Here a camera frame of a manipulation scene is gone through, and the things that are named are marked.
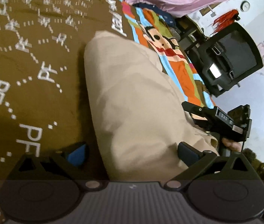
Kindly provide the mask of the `person's right hand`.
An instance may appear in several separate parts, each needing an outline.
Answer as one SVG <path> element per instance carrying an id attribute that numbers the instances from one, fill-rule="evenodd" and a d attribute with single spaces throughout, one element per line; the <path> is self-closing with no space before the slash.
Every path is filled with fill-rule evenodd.
<path id="1" fill-rule="evenodd" d="M 228 140 L 227 138 L 222 138 L 222 142 L 224 146 L 230 149 L 231 151 L 241 152 L 242 145 L 240 143 Z"/>

